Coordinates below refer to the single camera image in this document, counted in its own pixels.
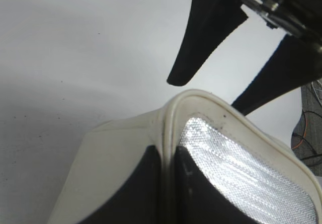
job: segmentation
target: white surface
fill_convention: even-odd
[[[187,86],[172,87],[189,8],[190,0],[0,0],[1,224],[46,222],[85,131],[189,88],[231,103],[283,37],[251,18]],[[290,143],[300,109],[296,90],[250,119]]]

